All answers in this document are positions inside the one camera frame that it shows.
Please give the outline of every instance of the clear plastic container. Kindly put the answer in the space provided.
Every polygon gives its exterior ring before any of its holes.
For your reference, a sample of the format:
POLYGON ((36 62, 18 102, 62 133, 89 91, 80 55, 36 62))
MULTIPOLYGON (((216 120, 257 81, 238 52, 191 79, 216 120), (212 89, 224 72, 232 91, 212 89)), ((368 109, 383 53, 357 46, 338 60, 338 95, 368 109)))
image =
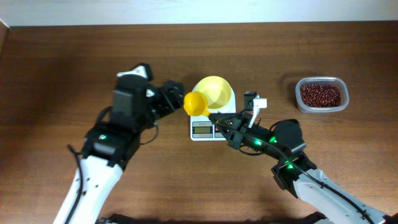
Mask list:
POLYGON ((336 77, 308 77, 300 80, 296 85, 296 99, 297 107, 303 113, 329 113, 336 112, 345 109, 349 103, 349 96, 346 84, 339 78, 336 77), (340 92, 341 104, 336 107, 329 108, 316 108, 307 106, 303 103, 300 94, 300 86, 302 85, 332 85, 337 87, 340 92))

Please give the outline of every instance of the digital kitchen scale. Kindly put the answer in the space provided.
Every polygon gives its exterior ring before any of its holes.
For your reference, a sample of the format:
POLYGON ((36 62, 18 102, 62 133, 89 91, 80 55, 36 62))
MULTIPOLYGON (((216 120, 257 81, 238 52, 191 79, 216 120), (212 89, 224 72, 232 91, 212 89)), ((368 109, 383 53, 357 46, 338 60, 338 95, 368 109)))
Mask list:
MULTIPOLYGON (((208 109, 211 113, 236 113, 235 93, 231 89, 231 98, 228 104, 219 110, 208 109)), ((225 141, 218 128, 205 116, 191 116, 190 135, 193 141, 225 141)))

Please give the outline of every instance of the green light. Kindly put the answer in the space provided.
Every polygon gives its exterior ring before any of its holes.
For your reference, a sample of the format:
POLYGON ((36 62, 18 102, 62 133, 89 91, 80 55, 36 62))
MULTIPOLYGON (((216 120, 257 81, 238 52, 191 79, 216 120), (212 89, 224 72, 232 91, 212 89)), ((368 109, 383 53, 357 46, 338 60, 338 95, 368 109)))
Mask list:
POLYGON ((271 143, 276 143, 276 142, 277 142, 277 141, 276 141, 276 137, 275 137, 275 136, 271 137, 270 140, 269 140, 269 142, 271 142, 271 143))
POLYGON ((262 142, 261 142, 260 140, 255 140, 254 143, 255 143, 256 145, 258 145, 258 146, 261 146, 261 145, 262 145, 262 142))

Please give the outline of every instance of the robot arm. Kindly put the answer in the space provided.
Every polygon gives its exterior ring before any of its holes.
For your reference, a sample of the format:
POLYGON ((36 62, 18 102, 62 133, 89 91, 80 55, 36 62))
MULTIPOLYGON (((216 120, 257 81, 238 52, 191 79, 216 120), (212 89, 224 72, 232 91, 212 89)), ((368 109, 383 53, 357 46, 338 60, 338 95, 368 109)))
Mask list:
POLYGON ((54 221, 56 224, 94 223, 106 197, 119 181, 140 145, 145 129, 157 128, 156 120, 181 108, 183 86, 167 81, 155 88, 152 72, 141 63, 130 72, 118 74, 113 106, 105 108, 85 137, 78 170, 54 221), (109 121, 103 118, 109 113, 109 121))
POLYGON ((279 121, 269 129, 253 125, 256 109, 256 92, 244 95, 245 110, 240 113, 210 114, 210 121, 228 141, 228 146, 241 150, 250 147, 260 154, 278 160, 272 168, 274 179, 282 190, 307 202, 329 218, 318 223, 384 223, 386 215, 334 184, 305 155, 305 142, 299 122, 295 119, 279 121))

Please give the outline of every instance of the white backdrop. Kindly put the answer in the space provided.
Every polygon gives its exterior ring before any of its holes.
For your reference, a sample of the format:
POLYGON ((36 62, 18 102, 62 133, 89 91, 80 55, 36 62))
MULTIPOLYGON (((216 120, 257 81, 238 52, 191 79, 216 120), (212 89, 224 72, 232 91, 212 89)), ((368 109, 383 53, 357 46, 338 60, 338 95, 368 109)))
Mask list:
POLYGON ((9 26, 397 20, 398 0, 0 0, 9 26))

